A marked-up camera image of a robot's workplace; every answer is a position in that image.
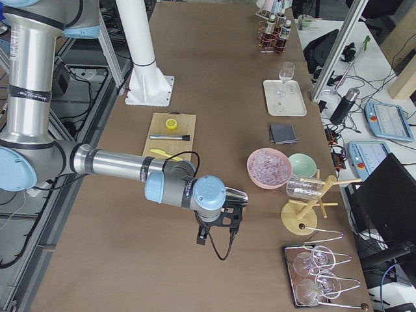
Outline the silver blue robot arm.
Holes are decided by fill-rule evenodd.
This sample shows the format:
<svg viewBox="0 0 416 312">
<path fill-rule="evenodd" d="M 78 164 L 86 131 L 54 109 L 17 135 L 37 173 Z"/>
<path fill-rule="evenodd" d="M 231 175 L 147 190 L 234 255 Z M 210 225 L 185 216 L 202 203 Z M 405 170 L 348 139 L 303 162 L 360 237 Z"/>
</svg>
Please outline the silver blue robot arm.
<svg viewBox="0 0 416 312">
<path fill-rule="evenodd" d="M 213 175 L 197 177 L 198 165 L 93 149 L 49 134 L 56 40 L 97 38 L 98 1 L 3 1 L 2 6 L 11 26 L 2 189 L 31 189 L 64 174 L 123 177 L 143 182 L 148 200 L 193 211 L 198 244 L 211 237 L 214 226 L 237 234 L 247 195 Z"/>
</svg>

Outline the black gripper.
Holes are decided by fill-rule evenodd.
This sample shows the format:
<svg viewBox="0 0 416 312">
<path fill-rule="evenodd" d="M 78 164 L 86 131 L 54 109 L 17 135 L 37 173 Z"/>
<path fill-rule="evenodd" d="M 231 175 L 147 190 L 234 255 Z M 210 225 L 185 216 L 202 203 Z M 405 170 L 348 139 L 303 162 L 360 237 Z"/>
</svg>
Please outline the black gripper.
<svg viewBox="0 0 416 312">
<path fill-rule="evenodd" d="M 239 231 L 240 223 L 242 222 L 243 209 L 248 205 L 247 202 L 237 200 L 226 201 L 223 211 L 220 211 L 218 218 L 212 222 L 203 221 L 202 216 L 195 211 L 196 221 L 199 224 L 196 243 L 205 245 L 205 241 L 214 226 L 228 228 L 230 233 L 230 243 L 234 241 L 235 235 Z"/>
</svg>

